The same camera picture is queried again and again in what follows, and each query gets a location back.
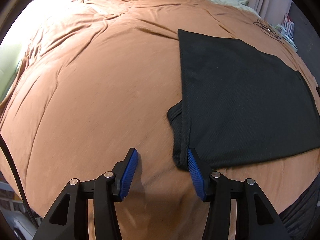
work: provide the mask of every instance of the black cord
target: black cord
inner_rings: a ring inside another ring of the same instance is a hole
[[[3,151],[3,153],[4,153],[4,156],[6,157],[8,163],[9,163],[9,166],[11,168],[12,174],[14,176],[14,179],[15,179],[16,183],[17,183],[18,190],[19,190],[19,193],[21,195],[22,201],[23,201],[23,203],[24,203],[24,205],[25,205],[25,207],[27,209],[28,215],[29,215],[32,223],[38,229],[39,225],[38,225],[38,223],[36,221],[36,218],[33,216],[33,213],[32,213],[31,208],[29,206],[28,200],[26,198],[26,194],[24,193],[24,190],[23,190],[23,187],[22,187],[22,183],[21,183],[18,171],[17,171],[17,167],[14,164],[14,161],[13,161],[12,156],[10,154],[10,151],[9,151],[9,149],[7,147],[7,144],[5,143],[5,141],[2,138],[1,134],[0,134],[0,147],[1,147],[2,151]]]
[[[265,25],[264,22],[260,19],[258,19],[256,22],[253,23],[254,25],[258,26],[265,34],[267,34],[269,37],[280,41],[280,37],[278,36],[278,34],[275,32],[275,30],[268,26]]]

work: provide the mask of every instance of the silver screw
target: silver screw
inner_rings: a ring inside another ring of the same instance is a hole
[[[105,176],[106,178],[111,178],[111,177],[113,176],[113,172],[112,172],[112,171],[107,171],[107,172],[104,174],[104,176]]]
[[[221,176],[221,174],[217,171],[214,171],[213,173],[211,173],[211,176],[217,179]]]
[[[249,185],[253,185],[253,184],[255,184],[255,181],[254,181],[254,179],[247,179],[247,183]]]
[[[78,183],[78,180],[77,179],[72,179],[72,180],[70,180],[70,185],[75,185],[75,184],[77,184]]]

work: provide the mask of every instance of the bed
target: bed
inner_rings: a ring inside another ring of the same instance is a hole
[[[178,28],[237,38],[299,70],[320,109],[317,83],[285,42],[253,25],[237,0],[70,0],[31,37],[2,101],[0,132],[30,206],[41,216],[71,178],[95,179],[135,147],[140,160],[128,197],[116,205],[123,239],[200,239],[209,204],[172,160],[168,109],[181,100]],[[16,190],[0,155],[0,170]],[[320,172],[319,149],[219,170],[254,178],[278,213]],[[90,237],[92,203],[89,207]],[[235,235],[232,203],[229,239]]]

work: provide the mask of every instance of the blue ribbed rubber pad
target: blue ribbed rubber pad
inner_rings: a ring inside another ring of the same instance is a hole
[[[129,193],[130,185],[138,165],[138,152],[134,150],[127,167],[125,168],[124,174],[121,178],[121,190],[120,198],[123,200]]]
[[[203,201],[206,197],[204,192],[204,180],[190,150],[188,150],[188,168],[196,193],[198,197]]]

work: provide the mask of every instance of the black folded garment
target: black folded garment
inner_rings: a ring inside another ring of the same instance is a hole
[[[260,163],[320,147],[320,117],[299,73],[237,39],[183,30],[182,101],[168,111],[173,158],[195,148],[211,167]]]

